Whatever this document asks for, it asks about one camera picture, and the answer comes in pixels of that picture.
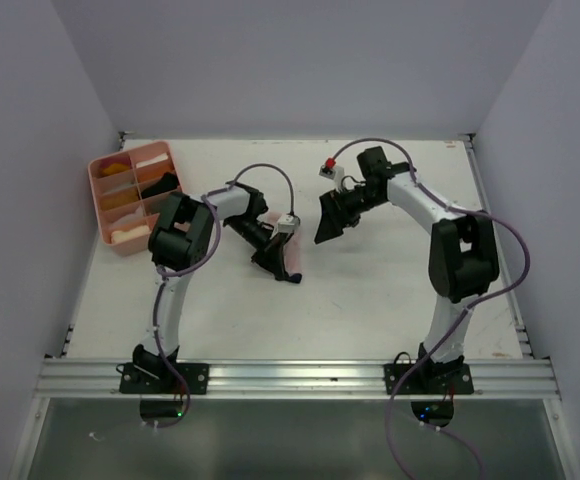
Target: white table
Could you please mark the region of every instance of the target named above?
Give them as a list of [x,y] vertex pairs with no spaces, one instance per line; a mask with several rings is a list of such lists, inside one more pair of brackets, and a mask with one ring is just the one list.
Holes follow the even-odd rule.
[[[130,140],[132,148],[151,140]],[[384,205],[362,215],[343,237],[315,246],[319,195],[332,183],[318,168],[342,140],[174,140],[174,161],[189,193],[221,186],[241,168],[271,162],[292,178],[302,220],[303,282],[276,282],[250,263],[252,249],[224,230],[215,257],[193,278],[180,328],[179,358],[389,359],[415,354],[425,337],[435,293],[427,275],[429,239],[404,212]],[[402,142],[424,181],[446,197],[479,208],[460,142]],[[359,175],[350,149],[340,164]],[[385,147],[392,162],[400,153]],[[242,178],[272,210],[288,209],[282,177],[257,169]],[[118,257],[98,241],[74,318],[70,358],[130,358],[154,300],[149,253]],[[497,282],[491,288],[499,288]],[[468,330],[467,358],[521,358],[508,300],[479,306]]]

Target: gray wall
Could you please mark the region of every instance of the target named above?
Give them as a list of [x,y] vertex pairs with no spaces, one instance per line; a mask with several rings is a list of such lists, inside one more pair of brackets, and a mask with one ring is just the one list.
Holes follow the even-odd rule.
[[530,244],[519,303],[536,353],[554,360],[580,454],[580,0],[550,6],[479,130],[477,158],[492,209]]
[[549,0],[53,0],[142,135],[473,132]]
[[115,131],[47,0],[0,0],[0,479],[94,238],[85,163]]

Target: purple cable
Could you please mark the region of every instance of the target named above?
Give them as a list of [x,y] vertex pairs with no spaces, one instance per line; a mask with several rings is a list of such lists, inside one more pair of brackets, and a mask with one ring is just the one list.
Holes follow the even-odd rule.
[[[499,225],[504,227],[506,230],[508,230],[515,237],[517,242],[519,242],[521,249],[523,250],[524,267],[523,267],[523,271],[521,272],[521,275],[519,275],[519,278],[517,278],[517,280],[512,282],[507,287],[504,287],[501,290],[497,290],[495,292],[492,292],[492,293],[489,293],[489,294],[484,295],[482,297],[479,297],[476,300],[474,300],[473,302],[470,302],[468,305],[466,305],[464,307],[464,309],[461,310],[461,313],[459,314],[457,319],[454,321],[454,323],[450,326],[450,328],[445,333],[445,335],[437,342],[437,344],[434,347],[432,347],[430,349],[430,351],[428,351],[426,353],[426,355],[424,355],[419,360],[417,360],[417,362],[412,367],[410,367],[410,369],[408,369],[408,371],[401,378],[399,378],[399,381],[392,389],[392,392],[390,394],[390,399],[388,400],[388,404],[386,405],[386,416],[385,416],[386,440],[388,442],[388,447],[390,449],[390,453],[392,454],[392,457],[394,458],[394,460],[397,462],[397,465],[399,465],[399,468],[401,468],[403,473],[405,473],[408,478],[410,478],[411,480],[416,480],[414,473],[412,473],[412,471],[407,467],[407,465],[405,464],[405,462],[403,461],[403,459],[399,455],[399,453],[397,451],[397,446],[394,443],[394,439],[392,438],[392,435],[390,435],[390,425],[392,423],[392,412],[393,412],[394,399],[395,399],[397,393],[399,392],[399,390],[401,389],[401,387],[403,386],[403,384],[405,383],[405,381],[414,372],[416,372],[417,369],[419,369],[426,361],[428,361],[430,359],[430,357],[437,350],[439,350],[439,348],[441,348],[441,345],[443,345],[444,342],[446,340],[448,340],[448,338],[450,338],[450,336],[455,332],[455,330],[457,328],[459,328],[459,325],[461,325],[461,322],[463,322],[463,320],[466,318],[468,312],[473,310],[477,305],[479,305],[487,300],[491,300],[495,297],[498,297],[500,295],[504,295],[504,294],[510,292],[511,290],[517,288],[526,279],[526,277],[528,276],[528,272],[530,271],[530,250],[528,249],[528,245],[526,244],[526,242],[523,239],[523,237],[521,236],[521,234],[509,223],[507,223],[503,220],[500,220],[500,219],[498,219],[498,218],[496,218],[496,217],[494,217],[486,212],[478,212],[478,211],[453,207],[451,205],[446,205],[438,196],[436,196],[433,192],[428,190],[428,188],[426,188],[425,185],[423,185],[422,183],[420,183],[417,180],[416,170],[414,168],[414,163],[412,162],[412,157],[410,157],[410,154],[408,153],[408,151],[405,148],[403,148],[398,143],[393,142],[392,140],[388,140],[385,138],[377,138],[377,137],[360,138],[358,140],[354,140],[350,143],[345,144],[343,147],[341,147],[333,155],[332,158],[336,160],[336,158],[339,155],[341,155],[348,148],[352,147],[353,145],[357,145],[359,143],[366,143],[366,142],[384,143],[384,144],[391,145],[391,146],[395,147],[397,150],[399,150],[401,153],[403,153],[403,155],[406,157],[406,160],[407,160],[408,165],[410,167],[410,178],[412,179],[413,183],[415,185],[417,185],[417,187],[420,188],[421,191],[424,194],[426,194],[433,202],[435,202],[441,208],[443,208],[449,212],[458,213],[461,215],[472,215],[475,217],[483,217],[483,218],[487,218],[495,223],[498,223]],[[470,453],[473,455],[473,457],[475,458],[475,460],[477,461],[477,464],[479,466],[479,479],[480,480],[484,479],[485,478],[485,467],[483,465],[483,461],[482,461],[481,456],[479,455],[479,452],[477,451],[476,447],[474,445],[472,445],[470,442],[462,439],[457,434],[455,434],[451,431],[441,430],[441,432],[443,434],[447,435],[448,437],[463,444],[470,451]]]
[[212,258],[212,256],[217,251],[217,248],[219,247],[219,242],[221,241],[221,220],[219,219],[219,214],[217,213],[217,209],[214,207],[214,205],[212,205],[210,203],[210,201],[208,200],[208,197],[211,197],[212,195],[216,195],[218,193],[227,192],[232,187],[234,187],[237,180],[239,180],[239,178],[244,173],[246,173],[248,170],[252,170],[253,168],[257,168],[257,167],[272,168],[273,170],[276,170],[279,173],[281,173],[281,175],[283,175],[283,178],[286,179],[286,182],[288,182],[288,187],[290,188],[290,214],[294,215],[294,188],[292,186],[292,181],[290,180],[290,177],[288,177],[286,172],[284,172],[281,168],[277,167],[276,165],[272,165],[270,163],[253,163],[252,165],[247,166],[246,168],[241,170],[239,173],[237,173],[237,175],[234,177],[234,179],[232,181],[228,182],[227,187],[219,188],[217,190],[212,190],[211,192],[208,192],[205,195],[201,195],[201,201],[205,204],[206,207],[208,207],[208,210],[210,210],[210,213],[212,214],[212,219],[214,221],[214,226],[215,226],[214,242],[212,243],[210,250],[208,250],[208,252],[205,254],[205,256],[201,260],[199,260],[197,263],[195,263],[194,265],[191,265],[190,267],[184,268],[183,270],[179,270],[177,272],[168,272],[161,265],[157,266],[157,272],[159,273],[159,275],[161,275],[161,278],[163,279],[163,281],[162,281],[161,285],[159,285],[159,288],[157,290],[157,295],[155,296],[155,299],[154,299],[154,306],[152,308],[152,325],[154,327],[154,341],[155,341],[155,344],[157,345],[157,350],[159,350],[159,356],[161,357],[161,360],[163,360],[163,363],[166,365],[166,368],[170,371],[170,373],[172,373],[174,375],[174,377],[177,379],[179,384],[185,389],[185,393],[186,393],[186,403],[185,403],[185,407],[183,408],[183,412],[182,412],[181,417],[178,417],[177,420],[172,422],[172,423],[164,425],[162,428],[171,427],[171,426],[179,423],[179,421],[188,413],[188,410],[190,409],[190,388],[188,387],[188,383],[186,382],[186,379],[183,378],[183,376],[177,371],[177,369],[174,368],[172,363],[170,363],[170,360],[168,360],[168,357],[166,356],[166,352],[163,350],[163,346],[161,345],[161,339],[159,338],[158,313],[159,313],[159,303],[161,302],[163,290],[165,289],[169,278],[183,277],[184,275],[188,275],[188,274],[198,270],[202,266],[204,266],[208,262],[208,260],[210,260],[210,258]]

